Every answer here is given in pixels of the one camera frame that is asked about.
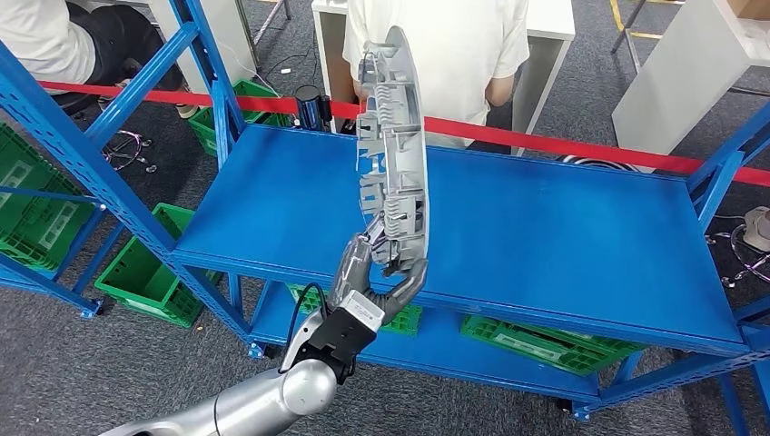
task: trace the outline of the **blue metal shelf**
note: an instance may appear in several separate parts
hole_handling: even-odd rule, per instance
[[[265,283],[252,337],[283,345],[294,300],[280,282]],[[461,315],[425,309],[417,336],[381,332],[360,360],[446,377],[542,393],[575,401],[596,401],[596,377],[580,377],[459,333]],[[297,325],[305,318],[298,317]]]
[[[249,316],[239,274],[329,284],[345,243],[364,228],[355,146],[340,136],[245,128],[199,0],[172,0],[172,9],[179,31],[85,134],[1,43],[0,105],[261,357],[258,341],[283,338],[289,297],[272,302],[267,291]],[[99,149],[188,45],[212,94],[224,165],[177,244]],[[686,180],[429,149],[433,238],[429,279],[415,301],[428,307],[424,326],[417,339],[383,333],[368,358],[571,398],[579,418],[770,359],[770,328],[736,329],[703,240],[738,167],[770,144],[768,125],[770,104]],[[105,253],[103,247],[96,257]],[[79,294],[93,264],[71,291],[4,257],[0,267],[22,285],[86,308],[84,315],[98,310]],[[229,274],[229,301],[197,267]],[[378,290],[393,284],[377,273],[372,283]],[[767,300],[740,317],[765,313]],[[630,379],[637,356],[629,357],[597,394],[592,378],[463,341],[454,333],[455,312],[704,354]],[[488,358],[477,361],[477,354]]]
[[[355,159],[351,137],[247,127],[174,257],[328,285],[364,228]],[[430,264],[416,303],[748,351],[683,179],[442,148],[429,149],[428,163]],[[371,281],[393,284],[378,272]]]

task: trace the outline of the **silver robot arm segment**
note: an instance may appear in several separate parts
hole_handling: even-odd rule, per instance
[[[326,409],[337,392],[324,362],[302,361],[287,372],[261,372],[189,409],[137,421],[102,436],[267,436]]]
[[[418,259],[390,292],[377,294],[370,288],[370,254],[372,245],[381,243],[380,220],[348,242],[328,307],[311,313],[300,325],[279,368],[261,372],[186,410],[131,422],[102,436],[274,435],[299,418],[329,407],[337,385],[353,374],[356,356],[425,282],[427,262]]]

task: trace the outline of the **wire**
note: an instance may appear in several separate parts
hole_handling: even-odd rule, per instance
[[[324,295],[323,289],[321,289],[319,284],[316,282],[308,283],[308,285],[305,286],[305,289],[300,291],[300,294],[297,296],[297,303],[294,304],[294,312],[291,314],[291,322],[289,322],[289,333],[286,334],[287,347],[291,343],[291,337],[294,335],[294,323],[297,322],[297,314],[300,312],[302,302],[305,300],[305,295],[308,293],[310,288],[315,288],[316,292],[318,293],[318,299],[321,300],[321,307],[319,308],[321,311],[321,318],[326,320],[327,311],[329,310],[329,307],[326,305],[326,295]]]
[[[260,81],[261,81],[261,82],[262,82],[262,83],[263,83],[265,86],[267,86],[268,88],[270,88],[270,90],[272,91],[272,93],[273,93],[273,94],[276,94],[276,95],[278,95],[279,97],[281,97],[281,96],[282,96],[282,95],[281,95],[281,93],[279,93],[278,91],[276,91],[276,90],[275,90],[275,88],[274,88],[274,87],[271,85],[271,83],[270,83],[270,82],[268,82],[267,80],[263,79],[263,78],[262,78],[262,76],[261,76],[259,73],[257,73],[256,71],[252,70],[252,69],[251,69],[251,68],[249,68],[248,66],[246,66],[246,65],[244,65],[244,64],[241,64],[241,61],[239,61],[239,60],[238,60],[238,55],[235,53],[235,50],[233,50],[232,48],[230,48],[230,46],[229,46],[229,45],[227,45],[227,44],[225,44],[225,43],[217,43],[217,44],[218,44],[218,45],[221,45],[222,47],[224,47],[224,48],[226,48],[226,49],[228,49],[228,50],[230,51],[230,53],[232,53],[232,59],[233,59],[233,60],[235,60],[235,63],[236,63],[236,64],[238,64],[238,66],[239,66],[240,68],[243,68],[244,70],[248,71],[249,73],[251,73],[251,74],[254,74],[254,75],[255,75],[255,76],[258,78],[258,79],[260,79]]]

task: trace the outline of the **green storage bin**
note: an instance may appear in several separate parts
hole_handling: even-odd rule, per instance
[[[460,332],[578,375],[599,371],[646,348],[633,342],[514,324],[478,315],[467,316]]]
[[[291,296],[294,298],[295,302],[300,299],[300,292],[305,289],[305,286],[301,284],[286,283],[286,287],[289,288]],[[318,298],[318,293],[315,291],[315,289],[311,289],[305,294],[305,298],[302,299],[300,311],[302,313],[310,313],[318,309],[320,305],[321,300]],[[395,316],[395,318],[393,318],[393,321],[381,326],[380,331],[417,336],[421,315],[422,307],[416,306],[414,304],[408,304],[401,310],[401,312]]]
[[[158,203],[153,216],[174,239],[179,239],[194,211]],[[220,272],[207,271],[217,282]],[[141,313],[188,328],[201,312],[202,303],[155,255],[134,236],[96,279],[96,288]]]
[[[81,194],[5,124],[0,124],[0,185]],[[0,253],[35,269],[55,270],[93,210],[89,203],[0,193]]]
[[[258,84],[248,80],[239,80],[232,87],[232,90],[235,92],[235,95],[243,95],[249,97],[278,96],[270,89],[265,88],[264,86],[259,86]],[[251,111],[242,111],[242,113],[246,123],[256,122],[260,117],[262,117],[263,114],[262,112]],[[198,137],[198,141],[201,142],[203,150],[207,154],[216,156],[216,136],[214,135],[214,118],[212,108],[208,107],[202,109],[198,112],[198,114],[195,114],[190,118],[189,123],[190,126],[192,126],[192,130],[195,132],[195,136]],[[272,114],[263,122],[263,124],[278,125],[284,127],[290,125],[289,117],[284,114]]]

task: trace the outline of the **black cable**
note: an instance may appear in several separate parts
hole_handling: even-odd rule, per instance
[[[289,333],[286,335],[287,347],[291,343],[291,337],[294,335],[294,323],[297,322],[297,314],[300,312],[300,307],[302,306],[302,302],[305,300],[305,295],[311,288],[315,288],[316,292],[318,293],[318,299],[321,300],[321,318],[324,320],[326,319],[327,311],[329,310],[326,305],[326,295],[323,294],[323,289],[321,289],[319,284],[316,282],[308,283],[308,285],[305,286],[305,289],[300,291],[300,294],[297,296],[297,303],[294,304],[294,312],[291,314],[291,322],[289,322]]]

